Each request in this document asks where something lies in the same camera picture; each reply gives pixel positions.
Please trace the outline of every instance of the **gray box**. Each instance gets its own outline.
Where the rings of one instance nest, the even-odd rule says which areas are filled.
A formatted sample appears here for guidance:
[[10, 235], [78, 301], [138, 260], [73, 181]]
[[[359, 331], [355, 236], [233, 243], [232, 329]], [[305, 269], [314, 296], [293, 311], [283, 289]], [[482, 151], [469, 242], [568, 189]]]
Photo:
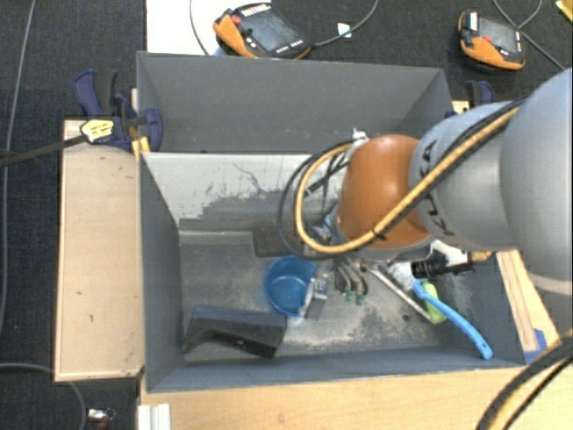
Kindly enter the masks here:
[[451, 109], [442, 71], [382, 65], [138, 54], [139, 107], [158, 106], [162, 151], [140, 164], [148, 391], [320, 382], [523, 365], [494, 262], [443, 280], [440, 296], [490, 343], [484, 361], [450, 323], [433, 326], [379, 282], [362, 306], [330, 286], [319, 321], [289, 320], [273, 360], [204, 344], [182, 353], [196, 305], [270, 311], [278, 194], [309, 151], [369, 135], [420, 136]]

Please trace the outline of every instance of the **blue cup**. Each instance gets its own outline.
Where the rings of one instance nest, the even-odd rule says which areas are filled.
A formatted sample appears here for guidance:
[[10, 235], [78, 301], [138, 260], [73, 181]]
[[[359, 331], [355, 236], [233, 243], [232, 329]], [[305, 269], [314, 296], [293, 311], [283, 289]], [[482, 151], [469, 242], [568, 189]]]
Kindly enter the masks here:
[[277, 259], [264, 278], [265, 295], [273, 308], [290, 317], [300, 316], [306, 295], [318, 267], [297, 256]]

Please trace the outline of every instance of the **dark floor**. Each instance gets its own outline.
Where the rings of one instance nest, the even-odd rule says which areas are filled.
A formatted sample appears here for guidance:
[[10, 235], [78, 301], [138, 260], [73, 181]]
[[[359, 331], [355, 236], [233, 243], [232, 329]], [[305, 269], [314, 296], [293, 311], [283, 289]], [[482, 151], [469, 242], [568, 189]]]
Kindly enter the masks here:
[[[338, 22], [357, 22], [372, 0], [273, 0], [312, 40], [334, 34]], [[526, 31], [562, 64], [571, 66], [571, 24], [544, 0]], [[500, 0], [522, 21], [535, 0]], [[61, 138], [64, 116], [78, 114], [71, 81], [89, 68], [119, 71], [118, 89], [135, 85], [135, 51], [145, 48], [145, 0], [38, 0], [31, 26], [13, 149], [26, 151]], [[530, 50], [519, 73], [479, 73], [466, 65], [454, 26], [474, 7], [496, 14], [490, 0], [381, 0], [372, 19], [350, 40], [317, 49], [313, 60], [441, 67], [454, 99], [465, 82], [487, 80], [498, 99], [522, 97], [557, 69]], [[30, 0], [0, 0], [0, 148], [13, 101]], [[59, 158], [56, 154], [10, 169], [9, 276], [0, 361], [50, 366], [56, 318]], [[115, 428], [134, 428], [134, 380], [80, 383], [88, 407], [117, 409]], [[75, 428], [73, 395], [41, 374], [0, 373], [0, 427]]]

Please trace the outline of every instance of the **white paper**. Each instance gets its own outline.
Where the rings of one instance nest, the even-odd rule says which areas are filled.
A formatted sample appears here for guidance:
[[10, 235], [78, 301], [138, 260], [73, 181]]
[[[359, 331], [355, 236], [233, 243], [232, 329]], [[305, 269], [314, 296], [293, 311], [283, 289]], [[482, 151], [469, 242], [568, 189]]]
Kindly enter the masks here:
[[[193, 0], [192, 14], [201, 43], [218, 51], [213, 22], [227, 9], [270, 0]], [[147, 0], [147, 50], [151, 53], [204, 54], [193, 35], [189, 0]]]

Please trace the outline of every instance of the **green object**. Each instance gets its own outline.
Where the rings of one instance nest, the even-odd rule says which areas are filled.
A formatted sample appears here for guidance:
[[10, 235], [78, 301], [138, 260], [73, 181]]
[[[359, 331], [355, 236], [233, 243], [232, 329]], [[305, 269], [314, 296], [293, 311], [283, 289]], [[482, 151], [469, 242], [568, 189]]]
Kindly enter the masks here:
[[[436, 289], [436, 287], [434, 287], [434, 285], [430, 282], [422, 282], [422, 287], [424, 290], [426, 290], [426, 292], [435, 297], [436, 299], [439, 299], [438, 297], [438, 290]], [[430, 318], [432, 319], [433, 323], [442, 323], [444, 320], [446, 320], [448, 317], [446, 317], [444, 314], [442, 314], [434, 305], [431, 305], [429, 303], [425, 303], [426, 304], [426, 308], [428, 309], [428, 315], [430, 316]]]

